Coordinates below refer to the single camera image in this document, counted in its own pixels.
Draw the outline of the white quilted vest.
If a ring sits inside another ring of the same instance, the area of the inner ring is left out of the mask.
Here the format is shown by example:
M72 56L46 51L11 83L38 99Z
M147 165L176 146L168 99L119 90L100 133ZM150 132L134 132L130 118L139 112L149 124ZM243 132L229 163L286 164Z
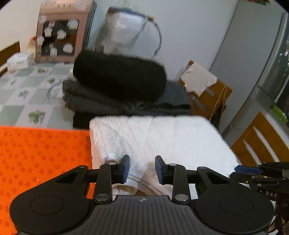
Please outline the white quilted vest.
M118 163L130 157L125 184L115 184L113 195L171 195L172 186L161 185L155 171L155 157L167 164L195 170L208 167L229 176L237 157L217 129L201 116L96 117L90 121L92 166Z

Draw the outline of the dark grey folded clothes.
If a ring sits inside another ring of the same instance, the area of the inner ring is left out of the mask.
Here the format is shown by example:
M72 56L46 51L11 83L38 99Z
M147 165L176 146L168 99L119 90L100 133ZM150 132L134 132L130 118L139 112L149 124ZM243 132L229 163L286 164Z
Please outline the dark grey folded clothes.
M167 81L164 94L156 102L119 102L81 86L71 79L62 83L65 107L74 112L72 127L88 130L90 120L104 116L190 115L191 103L180 84Z

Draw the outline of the wooden chair with cushion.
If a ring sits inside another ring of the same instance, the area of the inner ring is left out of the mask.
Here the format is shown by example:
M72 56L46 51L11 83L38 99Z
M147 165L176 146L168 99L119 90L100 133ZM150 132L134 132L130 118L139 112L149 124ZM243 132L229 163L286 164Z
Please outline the wooden chair with cushion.
M288 162L288 147L262 112L256 115L231 149L245 166Z

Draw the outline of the far wooden chair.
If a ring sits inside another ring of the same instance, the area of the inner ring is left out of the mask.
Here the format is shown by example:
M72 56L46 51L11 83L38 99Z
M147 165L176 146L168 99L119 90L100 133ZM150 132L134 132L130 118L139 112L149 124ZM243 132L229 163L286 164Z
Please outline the far wooden chair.
M194 63L194 61L190 60L185 70L192 63ZM186 91L185 84L180 80L180 78L178 84ZM232 88L225 85L219 79L217 79L217 82L207 88L199 97L193 92L188 93L186 91L191 105L191 115L202 116L209 121L220 119L226 108L226 101L232 91Z

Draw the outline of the orange patterned table mat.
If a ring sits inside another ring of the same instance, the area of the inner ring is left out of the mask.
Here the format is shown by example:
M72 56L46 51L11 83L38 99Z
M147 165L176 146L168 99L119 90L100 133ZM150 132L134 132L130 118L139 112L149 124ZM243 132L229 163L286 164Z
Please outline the orange patterned table mat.
M22 192L79 165L92 167L90 133L1 127L1 234L16 234L9 216L12 200Z

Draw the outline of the black folded garment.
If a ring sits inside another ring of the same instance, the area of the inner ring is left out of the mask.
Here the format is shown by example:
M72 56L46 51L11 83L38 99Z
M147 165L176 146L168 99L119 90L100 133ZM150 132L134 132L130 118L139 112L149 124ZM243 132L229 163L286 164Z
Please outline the black folded garment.
M167 83L164 67L154 61L89 50L76 57L73 75L85 88L118 101L155 102Z

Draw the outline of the cream cloth on chair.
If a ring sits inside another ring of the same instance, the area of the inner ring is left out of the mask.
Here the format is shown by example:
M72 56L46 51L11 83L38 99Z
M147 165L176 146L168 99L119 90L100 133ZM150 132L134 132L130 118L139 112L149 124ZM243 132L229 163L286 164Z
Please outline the cream cloth on chair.
M185 84L188 93L193 92L199 97L207 88L217 82L217 77L194 62L187 67L180 80Z

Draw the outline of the green checkered tablecloth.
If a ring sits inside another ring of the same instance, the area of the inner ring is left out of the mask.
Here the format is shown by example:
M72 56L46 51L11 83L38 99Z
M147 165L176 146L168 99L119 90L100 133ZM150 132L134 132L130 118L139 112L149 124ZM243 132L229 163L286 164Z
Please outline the green checkered tablecloth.
M62 93L72 68L71 63L44 63L2 75L1 125L72 129L74 113Z

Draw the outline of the white plastic bag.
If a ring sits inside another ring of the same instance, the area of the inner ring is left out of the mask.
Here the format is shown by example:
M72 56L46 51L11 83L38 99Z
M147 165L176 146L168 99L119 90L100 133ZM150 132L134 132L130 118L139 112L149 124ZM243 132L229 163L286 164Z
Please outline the white plastic bag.
M124 7L108 8L94 50L105 54L131 55L147 23L154 25L159 35L159 44L151 59L155 58L161 50L163 41L158 24L153 17Z

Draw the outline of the white tissue box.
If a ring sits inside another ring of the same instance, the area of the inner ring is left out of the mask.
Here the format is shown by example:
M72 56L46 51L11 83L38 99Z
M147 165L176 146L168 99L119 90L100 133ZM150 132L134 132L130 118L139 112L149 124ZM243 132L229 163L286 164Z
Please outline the white tissue box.
M25 70L34 63L33 53L17 52L7 59L8 71Z

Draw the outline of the pink water dispenser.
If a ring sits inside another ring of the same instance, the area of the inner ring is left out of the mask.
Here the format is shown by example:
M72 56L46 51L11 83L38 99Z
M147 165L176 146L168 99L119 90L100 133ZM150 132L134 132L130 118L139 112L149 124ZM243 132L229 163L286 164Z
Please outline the pink water dispenser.
M72 63L88 47L95 1L43 1L36 31L36 62Z

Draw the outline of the wooden chair behind table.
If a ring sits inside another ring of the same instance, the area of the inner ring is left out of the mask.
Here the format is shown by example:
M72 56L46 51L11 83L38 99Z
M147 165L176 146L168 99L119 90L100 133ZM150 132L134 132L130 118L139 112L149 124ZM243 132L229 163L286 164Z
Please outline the wooden chair behind table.
M20 48L20 42L17 41L10 46L6 47L5 49L1 50L0 52L0 67L1 67L1 72L0 76L5 74L7 72L7 65L6 62L7 60L14 55L15 53L18 53L21 51Z

